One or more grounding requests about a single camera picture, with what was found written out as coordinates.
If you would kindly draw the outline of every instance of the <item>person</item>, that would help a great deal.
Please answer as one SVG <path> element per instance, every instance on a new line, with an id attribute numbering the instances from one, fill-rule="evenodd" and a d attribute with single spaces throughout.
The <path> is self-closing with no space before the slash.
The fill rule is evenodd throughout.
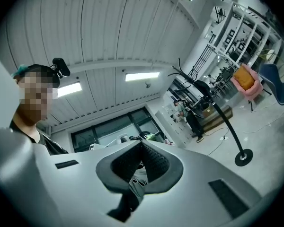
<path id="1" fill-rule="evenodd" d="M 179 114 L 183 117 L 186 117 L 186 120 L 191 127 L 192 131 L 196 133 L 198 139 L 196 140 L 197 143 L 202 141 L 204 139 L 203 134 L 205 134 L 202 126 L 200 125 L 197 118 L 194 116 L 192 112 L 189 112 L 186 110 L 182 102 L 179 102 L 177 100 L 174 101 L 174 106 L 178 108 Z"/>
<path id="2" fill-rule="evenodd" d="M 32 143 L 45 145 L 50 155 L 68 153 L 36 127 L 37 122 L 47 118 L 50 105 L 57 96 L 60 80 L 56 72 L 38 64 L 21 65 L 12 77 L 22 96 L 9 127 L 28 136 Z"/>
<path id="3" fill-rule="evenodd" d="M 214 85 L 214 84 L 216 83 L 216 80 L 213 79 L 210 74 L 208 75 L 208 77 L 209 77 L 209 83 L 212 84 L 212 85 Z"/>

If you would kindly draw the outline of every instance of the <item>window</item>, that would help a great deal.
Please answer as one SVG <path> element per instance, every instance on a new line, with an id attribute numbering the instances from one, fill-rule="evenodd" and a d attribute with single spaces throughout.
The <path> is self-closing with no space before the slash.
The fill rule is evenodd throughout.
<path id="1" fill-rule="evenodd" d="M 119 135 L 139 136 L 148 131 L 157 136 L 157 141 L 164 143 L 164 134 L 146 108 L 122 115 L 115 119 L 91 126 L 71 134 L 75 152 L 89 150 L 91 144 L 108 145 Z"/>

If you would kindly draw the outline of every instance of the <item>pink chair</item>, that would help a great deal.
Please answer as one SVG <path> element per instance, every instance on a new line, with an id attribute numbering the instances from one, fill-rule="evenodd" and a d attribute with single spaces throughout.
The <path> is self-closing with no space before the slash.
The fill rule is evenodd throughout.
<path id="1" fill-rule="evenodd" d="M 245 65 L 245 64 L 241 64 L 241 66 L 243 66 L 252 76 L 252 78 L 255 80 L 255 84 L 248 90 L 245 90 L 244 88 L 241 87 L 241 85 L 239 84 L 239 82 L 232 77 L 231 78 L 231 82 L 235 85 L 235 87 L 237 88 L 237 90 L 241 93 L 243 93 L 243 95 L 245 96 L 245 98 L 248 100 L 248 103 L 250 103 L 251 105 L 251 111 L 253 111 L 252 109 L 252 100 L 255 99 L 256 96 L 258 96 L 263 90 L 266 91 L 263 88 L 263 85 L 261 84 L 259 77 L 257 75 L 257 73 L 252 70 L 249 66 Z"/>

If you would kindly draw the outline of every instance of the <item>chair backrest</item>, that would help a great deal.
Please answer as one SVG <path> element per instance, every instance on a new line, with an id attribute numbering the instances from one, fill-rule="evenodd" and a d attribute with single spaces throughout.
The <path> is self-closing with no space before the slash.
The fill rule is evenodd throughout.
<path id="1" fill-rule="evenodd" d="M 278 68 L 274 64 L 263 64 L 259 71 L 260 76 L 267 83 L 277 101 L 282 90 L 282 82 L 279 78 Z"/>

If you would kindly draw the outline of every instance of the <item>mesh chair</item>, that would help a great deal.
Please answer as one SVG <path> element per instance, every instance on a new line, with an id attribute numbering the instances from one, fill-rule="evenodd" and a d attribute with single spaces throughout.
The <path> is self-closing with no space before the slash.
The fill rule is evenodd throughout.
<path id="1" fill-rule="evenodd" d="M 279 78 L 278 68 L 276 65 L 262 65 L 259 74 L 273 92 L 279 105 L 284 106 L 284 82 L 282 83 Z"/>

